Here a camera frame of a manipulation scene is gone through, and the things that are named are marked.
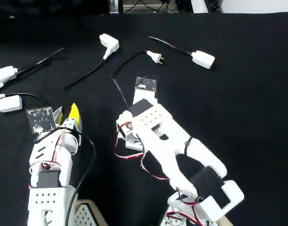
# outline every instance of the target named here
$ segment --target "black circuit board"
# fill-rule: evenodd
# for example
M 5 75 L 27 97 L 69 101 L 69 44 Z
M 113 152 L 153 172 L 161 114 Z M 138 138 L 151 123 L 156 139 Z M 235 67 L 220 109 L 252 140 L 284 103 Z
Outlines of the black circuit board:
M 51 107 L 31 109 L 26 113 L 32 133 L 48 132 L 56 128 Z

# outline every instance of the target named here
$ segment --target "power plug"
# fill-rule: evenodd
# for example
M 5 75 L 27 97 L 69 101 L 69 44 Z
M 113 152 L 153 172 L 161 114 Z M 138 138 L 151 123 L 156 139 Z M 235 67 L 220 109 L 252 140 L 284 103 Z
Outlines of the power plug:
M 22 109 L 22 99 L 19 95 L 0 99 L 0 112 L 12 112 Z
M 106 60 L 113 52 L 116 52 L 120 45 L 119 41 L 108 34 L 100 35 L 101 44 L 107 48 L 103 59 Z
M 13 66 L 0 68 L 0 83 L 7 81 L 8 78 L 13 76 L 17 72 L 18 72 L 17 68 L 14 68 Z

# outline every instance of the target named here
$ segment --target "black cloth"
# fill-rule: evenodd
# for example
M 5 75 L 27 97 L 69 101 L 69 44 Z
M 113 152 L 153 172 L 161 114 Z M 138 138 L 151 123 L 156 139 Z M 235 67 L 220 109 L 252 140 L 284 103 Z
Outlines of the black cloth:
M 68 92 L 61 87 L 84 76 L 103 57 L 99 35 L 120 41 L 105 65 Z M 216 57 L 211 70 L 173 49 L 148 39 L 164 39 L 189 51 Z M 174 190 L 144 172 L 139 159 L 114 156 L 115 121 L 124 110 L 110 74 L 142 50 L 163 54 L 163 65 L 140 55 L 118 74 L 132 102 L 136 76 L 158 80 L 158 101 L 191 136 L 218 156 L 245 194 L 227 217 L 234 225 L 283 225 L 288 220 L 288 13 L 270 15 L 109 15 L 0 24 L 0 68 L 24 67 L 66 48 L 59 59 L 35 74 L 9 83 L 0 93 L 29 92 L 54 109 L 69 112 L 76 103 L 83 132 L 97 146 L 97 159 L 79 198 L 92 199 L 110 225 L 156 225 Z M 41 107 L 23 97 L 24 110 Z M 26 113 L 0 113 L 0 225 L 27 219 L 28 160 L 32 151 Z M 128 154 L 119 143 L 120 154 Z M 90 146 L 73 158 L 76 185 L 91 156 Z M 178 156 L 189 176 L 200 165 Z M 154 158 L 144 162 L 162 175 Z

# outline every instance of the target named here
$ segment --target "black wire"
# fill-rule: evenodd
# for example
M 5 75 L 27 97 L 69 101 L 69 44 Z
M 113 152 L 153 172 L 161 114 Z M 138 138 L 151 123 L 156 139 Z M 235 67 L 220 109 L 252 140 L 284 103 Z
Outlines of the black wire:
M 13 79 L 14 77 L 17 77 L 18 75 L 24 73 L 24 72 L 28 72 L 31 71 L 32 69 L 36 68 L 38 65 L 41 65 L 43 63 L 45 63 L 46 61 L 48 61 L 52 56 L 54 56 L 55 54 L 59 53 L 60 51 L 62 51 L 64 48 L 58 49 L 56 52 L 53 52 L 52 54 L 50 54 L 48 57 L 44 58 L 43 60 L 37 62 L 34 65 L 31 65 L 29 67 L 23 68 L 22 70 L 20 70 L 19 72 L 15 73 L 14 75 L 12 75 L 11 77 L 9 77 L 8 79 L 6 79 L 3 83 L 6 83 L 8 81 L 10 81 L 11 79 Z
M 96 70 L 98 70 L 104 61 L 105 61 L 105 60 L 102 59 L 102 60 L 100 61 L 100 63 L 99 63 L 95 68 L 93 68 L 90 72 L 88 72 L 84 77 L 78 79 L 77 81 L 75 81 L 75 82 L 73 82 L 73 83 L 71 83 L 71 84 L 69 84 L 69 85 L 67 85 L 67 86 L 62 87 L 62 89 L 63 89 L 64 91 L 68 91 L 70 88 L 72 88 L 73 86 L 77 85 L 79 82 L 81 82 L 82 80 L 84 80 L 85 78 L 87 78 L 88 76 L 90 76 L 93 72 L 95 72 Z
M 57 51 L 53 52 L 52 54 L 50 54 L 48 57 L 44 58 L 43 60 L 39 61 L 38 63 L 36 63 L 37 65 L 44 63 L 45 61 L 49 60 L 52 56 L 56 55 L 57 53 L 61 52 L 62 50 L 64 50 L 64 48 L 60 48 Z
M 190 142 L 191 142 L 191 140 L 192 140 L 192 138 L 193 137 L 189 137 L 189 139 L 185 142 L 185 149 L 184 149 L 184 155 L 187 155 L 187 151 L 188 151 L 188 147 L 189 147 L 189 145 L 190 145 Z
M 73 193 L 72 199 L 71 199 L 71 201 L 70 201 L 70 203 L 69 203 L 69 206 L 68 206 L 68 209 L 67 209 L 65 226 L 68 226 L 69 214 L 70 214 L 70 211 L 71 211 L 72 206 L 73 206 L 74 198 L 76 197 L 76 195 L 77 195 L 77 193 L 78 193 L 78 191 L 79 191 L 79 189 L 80 189 L 80 186 L 81 186 L 82 182 L 83 182 L 83 181 L 85 180 L 85 178 L 87 177 L 89 171 L 91 170 L 91 167 L 92 167 L 92 165 L 93 165 L 93 162 L 95 161 L 95 158 L 96 158 L 96 147 L 95 147 L 94 143 L 92 142 L 92 140 L 90 140 L 90 139 L 89 139 L 87 136 L 85 136 L 83 133 L 81 133 L 81 132 L 79 132 L 79 131 L 76 131 L 76 130 L 74 130 L 74 129 L 71 129 L 71 128 L 67 128 L 67 127 L 57 127 L 57 128 L 55 128 L 53 131 L 51 131 L 50 133 L 48 133 L 47 135 L 44 135 L 42 138 L 34 141 L 34 143 L 37 144 L 37 143 L 41 142 L 43 139 L 47 138 L 48 136 L 52 135 L 54 132 L 56 132 L 57 130 L 60 130 L 60 129 L 67 129 L 67 130 L 69 130 L 69 131 L 71 131 L 71 132 L 74 132 L 74 133 L 76 133 L 76 134 L 78 134 L 78 135 L 81 135 L 85 140 L 87 140 L 87 141 L 91 144 L 92 150 L 93 150 L 92 157 L 91 157 L 91 161 L 90 161 L 90 163 L 89 163 L 86 171 L 84 172 L 83 176 L 81 177 L 80 182 L 79 182 L 79 184 L 77 185 L 76 190 L 75 190 L 74 193 Z
M 126 98 L 125 98 L 125 96 L 124 96 L 124 94 L 123 94 L 123 92 L 122 92 L 119 84 L 117 84 L 117 81 L 115 80 L 115 78 L 113 78 L 112 80 L 114 81 L 117 89 L 119 90 L 119 92 L 120 92 L 120 94 L 121 94 L 121 96 L 122 96 L 122 98 L 123 98 L 123 100 L 124 100 L 124 102 L 125 102 L 126 108 L 129 109 L 129 105 L 127 104 Z
M 168 43 L 168 42 L 166 42 L 164 40 L 161 40 L 161 39 L 158 39 L 158 38 L 155 38 L 155 37 L 152 37 L 152 36 L 149 36 L 149 38 L 153 39 L 153 40 L 156 40 L 156 41 L 159 41 L 159 42 L 161 42 L 163 44 L 166 44 L 167 46 L 170 46 L 171 48 L 173 48 L 173 49 L 175 49 L 177 51 L 180 51 L 181 53 L 185 53 L 185 54 L 190 54 L 191 55 L 190 52 L 187 52 L 187 51 L 185 51 L 185 50 L 183 50 L 181 48 L 178 48 L 178 47 L 176 47 L 176 46 L 174 46 L 174 45 L 172 45 L 172 44 L 170 44 L 170 43 Z
M 74 198 L 75 198 L 75 196 L 77 195 L 77 193 L 78 193 L 78 191 L 79 191 L 79 189 L 80 189 L 80 187 L 81 187 L 82 182 L 83 182 L 83 181 L 85 180 L 85 178 L 87 177 L 87 175 L 88 175 L 89 171 L 91 170 L 91 167 L 92 167 L 92 165 L 93 165 L 93 163 L 94 163 L 94 161 L 95 161 L 95 158 L 96 158 L 96 147 L 95 147 L 94 143 L 93 143 L 89 138 L 87 138 L 85 135 L 83 135 L 83 133 L 81 133 L 81 132 L 79 132 L 79 131 L 76 131 L 76 130 L 73 130 L 73 129 L 70 129 L 70 128 L 65 128 L 65 127 L 62 127 L 62 128 L 63 128 L 63 129 L 70 130 L 70 131 L 72 131 L 72 132 L 75 132 L 75 133 L 81 135 L 83 138 L 85 138 L 85 139 L 92 145 L 92 150 L 93 150 L 92 158 L 91 158 L 91 161 L 90 161 L 90 163 L 89 163 L 89 165 L 88 165 L 88 168 L 87 168 L 87 170 L 84 172 L 83 176 L 81 177 L 80 182 L 79 182 L 78 186 L 76 187 L 76 190 L 75 190 L 74 193 L 73 193 L 72 199 L 71 199 L 71 201 L 70 201 L 70 203 L 69 203 L 69 206 L 68 206 L 68 209 L 67 209 L 65 226 L 68 226 L 69 214 L 70 214 L 70 211 L 71 211 L 72 206 L 73 206 Z
M 122 92 L 119 84 L 117 83 L 115 77 L 116 77 L 116 74 L 117 74 L 128 62 L 130 62 L 130 61 L 131 61 L 132 59 L 134 59 L 136 56 L 138 56 L 138 55 L 140 55 L 140 54 L 142 54 L 142 53 L 146 53 L 146 52 L 147 52 L 147 51 L 141 51 L 141 52 L 138 52 L 138 53 L 134 54 L 132 57 L 130 57 L 128 60 L 126 60 L 124 63 L 122 63 L 117 69 L 115 69 L 115 71 L 111 74 L 112 80 L 113 80 L 113 82 L 115 83 L 117 89 L 119 90 L 119 92 L 120 92 L 120 94 L 121 94 L 121 96 L 122 96 L 122 98 L 123 98 L 123 100 L 124 100 L 124 102 L 125 102 L 125 105 L 126 105 L 127 109 L 129 109 L 129 105 L 127 104 L 126 98 L 125 98 L 125 96 L 124 96 L 124 94 L 123 94 L 123 92 Z
M 151 8 L 151 7 L 148 6 L 145 2 L 143 2 L 143 0 L 140 0 L 140 2 L 141 2 L 144 6 L 146 6 L 147 8 L 149 8 L 149 9 L 155 11 L 155 12 L 164 13 L 163 11 L 160 11 L 160 10 L 157 10 L 157 9 L 154 9 L 154 8 Z
M 35 94 L 31 94 L 31 93 L 9 93 L 6 94 L 6 97 L 11 97 L 11 96 L 15 96 L 15 95 L 20 95 L 20 96 L 30 96 L 30 97 L 34 97 L 38 100 L 40 100 L 44 105 L 46 105 L 47 107 L 49 107 L 50 105 L 45 102 L 45 100 L 43 100 L 41 97 L 36 96 Z
M 121 70 L 121 68 L 125 66 L 125 64 L 127 64 L 129 61 L 131 61 L 136 56 L 138 56 L 138 55 L 140 55 L 142 53 L 147 53 L 147 51 L 141 51 L 141 52 L 138 52 L 138 53 L 134 54 L 132 57 L 130 57 L 128 60 L 126 60 L 124 63 L 122 63 L 117 69 L 115 69 L 115 71 L 111 74 L 111 76 L 113 78 L 115 78 L 115 74 L 117 74 Z
M 140 0 L 138 0 L 130 9 L 126 10 L 124 13 L 129 12 L 130 10 L 132 10 L 134 7 L 136 7 L 139 4 Z
M 141 78 L 136 84 L 135 84 L 135 88 L 139 88 L 138 86 L 145 80 L 145 79 L 147 79 L 149 76 L 145 76 L 145 77 L 143 77 L 143 78 Z

